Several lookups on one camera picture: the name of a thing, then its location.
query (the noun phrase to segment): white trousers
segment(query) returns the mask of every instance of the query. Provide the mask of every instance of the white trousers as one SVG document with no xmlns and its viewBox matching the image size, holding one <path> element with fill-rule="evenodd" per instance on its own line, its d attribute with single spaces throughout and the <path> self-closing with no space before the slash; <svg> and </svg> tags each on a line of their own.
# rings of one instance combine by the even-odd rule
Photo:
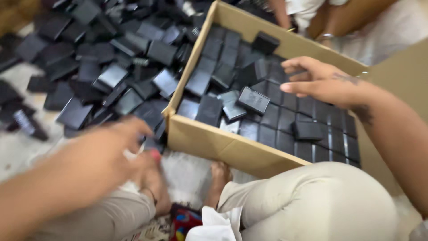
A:
<svg viewBox="0 0 428 241">
<path fill-rule="evenodd" d="M 243 206 L 243 241 L 391 241 L 398 216 L 387 191 L 365 172 L 323 162 L 246 184 L 229 182 L 219 212 Z M 155 215 L 144 195 L 117 191 L 48 223 L 33 240 L 118 240 Z"/>
</svg>

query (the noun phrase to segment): white cloth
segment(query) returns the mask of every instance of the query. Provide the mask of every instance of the white cloth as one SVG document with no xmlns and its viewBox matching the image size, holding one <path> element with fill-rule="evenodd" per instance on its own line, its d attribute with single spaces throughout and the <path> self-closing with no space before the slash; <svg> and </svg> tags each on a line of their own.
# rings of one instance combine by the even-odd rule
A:
<svg viewBox="0 0 428 241">
<path fill-rule="evenodd" d="M 285 0 L 285 8 L 288 15 L 294 14 L 299 32 L 304 33 L 324 2 L 325 0 Z M 331 5 L 343 5 L 348 0 L 330 0 L 329 2 Z"/>
<path fill-rule="evenodd" d="M 186 241 L 242 241 L 239 232 L 242 207 L 220 214 L 211 207 L 202 208 L 202 226 L 192 228 Z"/>
</svg>

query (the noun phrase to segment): forearm tattoo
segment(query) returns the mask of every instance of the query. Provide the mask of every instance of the forearm tattoo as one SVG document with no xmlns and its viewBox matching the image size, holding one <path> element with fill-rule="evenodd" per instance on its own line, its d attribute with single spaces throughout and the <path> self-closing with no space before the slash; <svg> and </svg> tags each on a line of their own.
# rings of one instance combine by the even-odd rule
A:
<svg viewBox="0 0 428 241">
<path fill-rule="evenodd" d="M 338 80 L 341 80 L 343 82 L 349 81 L 353 85 L 358 85 L 360 83 L 360 78 L 358 78 L 358 77 L 341 75 L 337 72 L 333 74 L 333 79 L 338 79 Z"/>
<path fill-rule="evenodd" d="M 358 116 L 358 119 L 364 124 L 373 124 L 373 115 L 368 105 L 352 105 L 350 110 Z"/>
</svg>

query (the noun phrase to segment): metal spring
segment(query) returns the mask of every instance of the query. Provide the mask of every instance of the metal spring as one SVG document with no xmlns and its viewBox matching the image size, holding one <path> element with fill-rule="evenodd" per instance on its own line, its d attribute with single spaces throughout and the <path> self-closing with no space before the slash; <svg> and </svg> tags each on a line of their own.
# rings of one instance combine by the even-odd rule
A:
<svg viewBox="0 0 428 241">
<path fill-rule="evenodd" d="M 13 113 L 13 118 L 16 122 L 18 122 L 18 125 L 21 127 L 21 129 L 28 135 L 32 135 L 36 131 L 28 117 L 25 115 L 24 111 L 16 111 Z"/>
<path fill-rule="evenodd" d="M 192 29 L 192 34 L 195 36 L 199 36 L 200 30 L 196 27 L 196 28 Z"/>
<path fill-rule="evenodd" d="M 134 58 L 132 61 L 135 65 L 138 65 L 141 67 L 147 67 L 150 63 L 148 59 L 144 59 L 144 58 Z"/>
</svg>

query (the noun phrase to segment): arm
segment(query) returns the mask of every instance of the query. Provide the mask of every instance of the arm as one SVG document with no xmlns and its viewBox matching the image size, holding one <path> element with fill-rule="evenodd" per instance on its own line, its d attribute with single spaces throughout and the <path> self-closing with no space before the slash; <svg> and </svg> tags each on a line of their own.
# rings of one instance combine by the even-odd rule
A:
<svg viewBox="0 0 428 241">
<path fill-rule="evenodd" d="M 44 222 L 100 200 L 157 153 L 136 153 L 138 134 L 151 134 L 136 118 L 79 137 L 34 169 L 0 184 L 0 240 L 21 240 Z"/>
<path fill-rule="evenodd" d="M 269 0 L 269 6 L 273 9 L 278 25 L 289 29 L 291 22 L 287 15 L 285 0 Z"/>
<path fill-rule="evenodd" d="M 282 65 L 288 73 L 308 70 L 291 77 L 292 83 L 281 86 L 283 91 L 311 95 L 358 116 L 409 199 L 428 216 L 428 127 L 418 114 L 391 93 L 332 65 L 309 57 Z"/>
</svg>

